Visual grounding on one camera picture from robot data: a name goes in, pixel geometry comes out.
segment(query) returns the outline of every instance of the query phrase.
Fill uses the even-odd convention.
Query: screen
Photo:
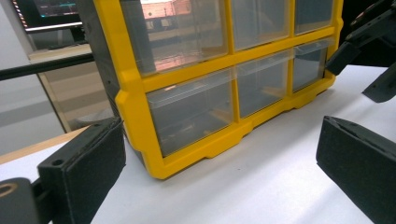
[[[82,27],[75,0],[11,0],[26,33]]]
[[[35,0],[35,5],[41,17],[78,14],[74,0]]]

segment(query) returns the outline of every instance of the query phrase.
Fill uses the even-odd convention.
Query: wooden table edge
[[[65,133],[65,134],[59,135],[57,137],[51,138],[49,140],[46,140],[44,142],[40,142],[40,143],[31,145],[29,147],[25,147],[25,148],[22,148],[22,149],[13,151],[13,152],[9,152],[5,155],[0,156],[0,165],[4,164],[6,162],[9,162],[9,161],[14,161],[16,159],[28,156],[30,154],[44,150],[46,148],[54,147],[61,143],[70,141],[71,139],[75,138],[77,135],[82,133],[84,130],[86,130],[87,128],[88,127],[84,127],[84,128],[75,130],[71,133]]]

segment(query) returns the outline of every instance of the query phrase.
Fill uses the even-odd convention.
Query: drawer organizer frame
[[[289,37],[263,44],[251,49],[234,49],[233,42],[233,16],[231,0],[224,0],[226,37],[228,38],[228,54],[204,62],[180,67],[168,72],[141,76],[139,73],[131,44],[127,26],[122,16],[120,0],[78,0],[80,17],[83,20],[87,36],[90,38],[92,52],[98,63],[99,72],[104,81],[110,103],[117,106],[120,116],[124,120],[124,130],[132,147],[141,153],[143,162],[148,172],[156,178],[164,179],[193,165],[199,160],[213,158],[221,152],[237,145],[243,137],[284,111],[300,108],[313,101],[318,94],[327,90],[335,81],[335,76],[329,72],[324,73],[321,80],[297,91],[292,90],[293,61],[289,61],[286,96],[280,101],[264,109],[241,118],[239,114],[237,79],[232,82],[233,122],[215,133],[183,147],[181,150],[163,157],[157,134],[150,115],[147,93],[172,86],[185,81],[203,77],[209,73],[219,71],[239,63],[259,59],[282,50],[293,49],[296,46],[314,42],[321,38],[330,37],[334,40],[327,51],[327,59],[336,51],[339,34],[343,26],[341,19],[343,1],[333,0],[331,25],[318,30],[295,35],[294,17],[296,1],[290,0]],[[100,29],[93,23],[94,14],[100,21]],[[116,78],[111,77],[111,72],[106,73],[101,63],[108,63],[114,68]],[[120,91],[115,96],[114,88],[108,88],[110,79],[118,82]]]

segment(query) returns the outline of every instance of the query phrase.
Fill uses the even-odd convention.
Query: wall
[[[21,25],[0,3],[0,69],[29,63],[32,49]],[[0,156],[64,133],[36,75],[0,81]]]

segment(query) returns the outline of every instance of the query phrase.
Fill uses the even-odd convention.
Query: black bar
[[[0,71],[0,81],[15,78],[25,77],[32,74],[48,72],[55,69],[65,68],[82,63],[93,62],[94,58],[91,53],[73,56],[64,59],[58,59],[44,63],[33,63],[25,66],[8,68]]]

